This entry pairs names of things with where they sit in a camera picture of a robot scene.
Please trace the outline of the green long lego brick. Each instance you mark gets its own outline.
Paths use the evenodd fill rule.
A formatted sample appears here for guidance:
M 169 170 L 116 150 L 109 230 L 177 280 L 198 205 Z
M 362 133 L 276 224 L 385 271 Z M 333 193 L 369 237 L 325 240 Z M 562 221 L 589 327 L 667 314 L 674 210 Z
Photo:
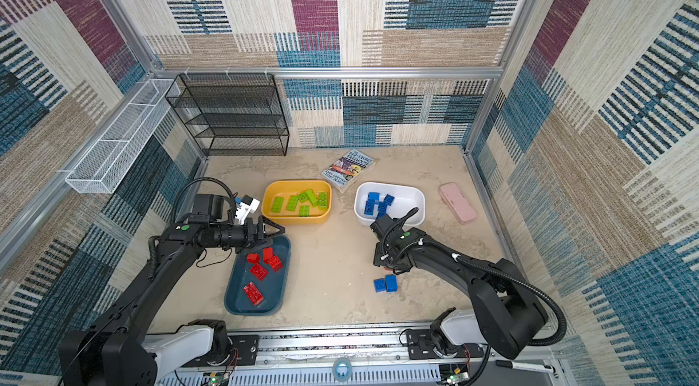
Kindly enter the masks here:
M 298 195 L 291 195 L 289 197 L 289 201 L 287 203 L 286 210 L 291 211 L 291 212 L 296 211 L 298 208 L 299 202 L 300 201 L 299 201 Z

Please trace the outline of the dark teal plastic bin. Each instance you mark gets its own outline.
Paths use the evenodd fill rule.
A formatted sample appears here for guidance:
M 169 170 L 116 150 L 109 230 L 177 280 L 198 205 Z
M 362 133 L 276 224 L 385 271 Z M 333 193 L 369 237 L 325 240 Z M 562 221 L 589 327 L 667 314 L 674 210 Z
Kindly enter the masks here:
M 264 282 L 257 280 L 249 271 L 254 265 L 247 261 L 247 256 L 250 253 L 238 255 L 236 258 L 224 296 L 224 306 L 229 313 L 242 316 L 268 316 L 280 309 L 289 273 L 291 243 L 286 236 L 281 236 L 274 240 L 271 247 L 274 255 L 279 256 L 282 260 L 283 269 L 274 272 L 262 259 L 264 249 L 256 252 L 260 255 L 259 264 L 263 265 L 269 272 Z M 249 282 L 254 282 L 265 298 L 265 301 L 257 307 L 250 303 L 243 291 L 243 287 Z

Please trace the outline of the pink pencil case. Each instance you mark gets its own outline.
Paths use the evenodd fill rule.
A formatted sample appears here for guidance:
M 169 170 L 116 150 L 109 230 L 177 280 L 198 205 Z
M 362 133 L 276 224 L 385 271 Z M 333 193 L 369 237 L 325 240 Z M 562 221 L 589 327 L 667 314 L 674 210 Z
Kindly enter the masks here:
M 439 187 L 439 194 L 460 224 L 467 224 L 478 218 L 476 209 L 471 205 L 471 202 L 466 198 L 457 183 L 442 184 Z

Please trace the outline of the paperback children's book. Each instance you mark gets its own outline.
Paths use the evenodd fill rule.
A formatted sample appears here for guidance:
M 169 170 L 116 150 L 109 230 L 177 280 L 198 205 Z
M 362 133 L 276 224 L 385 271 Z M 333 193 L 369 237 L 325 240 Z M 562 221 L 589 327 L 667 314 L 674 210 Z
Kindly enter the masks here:
M 335 160 L 331 166 L 320 173 L 320 176 L 338 192 L 344 192 L 364 171 L 370 170 L 373 165 L 373 158 L 364 152 L 353 149 Z

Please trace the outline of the blue tall brick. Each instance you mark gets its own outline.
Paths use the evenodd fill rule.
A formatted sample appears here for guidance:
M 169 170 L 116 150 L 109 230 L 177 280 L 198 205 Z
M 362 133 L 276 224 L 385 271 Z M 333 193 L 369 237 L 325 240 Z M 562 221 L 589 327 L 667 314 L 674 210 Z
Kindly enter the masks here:
M 384 282 L 385 282 L 385 287 L 386 287 L 387 293 L 396 293 L 396 291 L 398 291 L 399 285 L 398 285 L 397 277 L 395 275 L 393 275 L 393 274 L 387 275 L 384 278 Z

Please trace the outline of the small green lego brick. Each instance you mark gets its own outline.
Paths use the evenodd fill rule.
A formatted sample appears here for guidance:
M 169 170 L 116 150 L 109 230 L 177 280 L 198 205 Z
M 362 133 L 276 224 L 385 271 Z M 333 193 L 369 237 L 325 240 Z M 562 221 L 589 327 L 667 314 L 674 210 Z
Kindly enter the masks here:
M 282 196 L 275 197 L 273 202 L 272 202 L 270 212 L 271 213 L 281 213 L 281 211 L 284 209 L 284 202 L 285 202 L 284 197 L 282 197 Z

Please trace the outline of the yellow plastic bin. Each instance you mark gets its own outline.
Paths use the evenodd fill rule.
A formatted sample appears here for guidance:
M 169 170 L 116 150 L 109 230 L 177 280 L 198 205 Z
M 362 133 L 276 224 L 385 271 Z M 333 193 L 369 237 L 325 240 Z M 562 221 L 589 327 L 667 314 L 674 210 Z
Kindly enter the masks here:
M 262 214 L 279 224 L 321 224 L 331 213 L 331 186 L 323 180 L 278 180 L 267 187 Z

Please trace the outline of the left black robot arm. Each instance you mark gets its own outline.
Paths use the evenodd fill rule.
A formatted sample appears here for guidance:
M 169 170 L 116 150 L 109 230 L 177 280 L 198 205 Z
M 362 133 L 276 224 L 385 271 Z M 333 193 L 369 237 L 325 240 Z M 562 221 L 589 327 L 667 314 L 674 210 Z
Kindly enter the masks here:
M 85 331 L 59 346 L 62 385 L 155 385 L 189 362 L 228 365 L 232 343 L 224 322 L 196 320 L 151 346 L 147 332 L 180 278 L 205 252 L 249 253 L 271 246 L 285 228 L 265 216 L 237 221 L 237 195 L 199 194 L 190 212 L 172 213 L 149 238 L 149 259 L 135 280 Z

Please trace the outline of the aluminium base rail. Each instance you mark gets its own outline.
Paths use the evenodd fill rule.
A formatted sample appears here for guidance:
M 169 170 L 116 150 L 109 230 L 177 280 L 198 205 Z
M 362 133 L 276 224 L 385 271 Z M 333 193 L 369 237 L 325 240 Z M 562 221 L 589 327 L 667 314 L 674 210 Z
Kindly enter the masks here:
M 564 367 L 549 351 L 527 350 L 515 362 L 556 373 L 498 367 L 506 360 L 482 343 L 437 351 L 422 323 L 329 329 L 232 331 L 233 359 L 196 359 L 155 385 L 564 385 Z

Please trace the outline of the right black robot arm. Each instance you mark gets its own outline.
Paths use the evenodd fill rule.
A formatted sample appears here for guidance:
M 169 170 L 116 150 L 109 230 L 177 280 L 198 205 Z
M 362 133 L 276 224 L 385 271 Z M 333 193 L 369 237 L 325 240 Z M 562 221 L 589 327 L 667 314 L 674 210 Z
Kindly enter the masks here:
M 548 347 L 565 337 L 564 310 L 539 288 L 527 282 L 509 260 L 475 259 L 434 240 L 427 232 L 404 229 L 416 212 L 402 218 L 384 214 L 371 224 L 377 237 L 373 264 L 408 273 L 430 272 L 466 294 L 484 342 L 503 357 L 514 360 L 527 346 Z

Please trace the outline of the red square lego brick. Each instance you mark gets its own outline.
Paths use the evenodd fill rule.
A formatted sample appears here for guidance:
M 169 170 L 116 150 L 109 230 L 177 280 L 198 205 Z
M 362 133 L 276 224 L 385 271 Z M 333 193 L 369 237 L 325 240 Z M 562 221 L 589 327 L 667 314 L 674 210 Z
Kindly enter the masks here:
M 278 272 L 283 269 L 283 262 L 280 260 L 279 256 L 273 255 L 268 261 L 267 264 L 269 267 L 274 271 Z

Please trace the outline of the white marker pen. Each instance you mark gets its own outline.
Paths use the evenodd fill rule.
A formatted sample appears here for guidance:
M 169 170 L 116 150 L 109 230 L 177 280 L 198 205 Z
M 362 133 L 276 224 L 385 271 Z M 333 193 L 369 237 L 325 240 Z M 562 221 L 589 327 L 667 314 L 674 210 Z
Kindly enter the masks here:
M 495 363 L 498 367 L 511 370 L 531 371 L 532 373 L 546 373 L 547 375 L 554 375 L 556 373 L 553 366 L 543 363 L 513 362 L 508 360 L 496 360 Z

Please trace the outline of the red long lego brick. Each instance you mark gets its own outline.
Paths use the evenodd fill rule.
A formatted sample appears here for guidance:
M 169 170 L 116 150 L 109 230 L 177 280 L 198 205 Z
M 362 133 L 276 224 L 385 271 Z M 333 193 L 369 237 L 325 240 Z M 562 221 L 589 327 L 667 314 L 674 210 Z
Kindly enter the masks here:
M 243 291 L 248 297 L 250 303 L 257 307 L 259 306 L 262 302 L 265 301 L 265 298 L 260 291 L 260 289 L 255 285 L 254 282 L 249 282 L 247 285 L 243 287 Z

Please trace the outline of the small red brick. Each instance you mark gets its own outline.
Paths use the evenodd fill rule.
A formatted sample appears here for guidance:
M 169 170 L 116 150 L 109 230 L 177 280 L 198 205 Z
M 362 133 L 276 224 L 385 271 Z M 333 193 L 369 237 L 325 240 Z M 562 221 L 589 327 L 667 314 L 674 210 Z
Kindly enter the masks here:
M 259 263 L 260 255 L 258 255 L 258 253 L 251 253 L 247 256 L 247 261 L 252 264 Z

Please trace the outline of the green long brick bottom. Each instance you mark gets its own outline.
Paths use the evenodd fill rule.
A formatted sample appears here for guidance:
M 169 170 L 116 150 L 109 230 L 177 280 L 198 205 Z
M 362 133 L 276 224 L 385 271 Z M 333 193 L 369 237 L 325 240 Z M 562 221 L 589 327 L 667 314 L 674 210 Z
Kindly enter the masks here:
M 329 208 L 329 193 L 320 192 L 317 197 L 317 202 L 321 210 L 327 210 Z

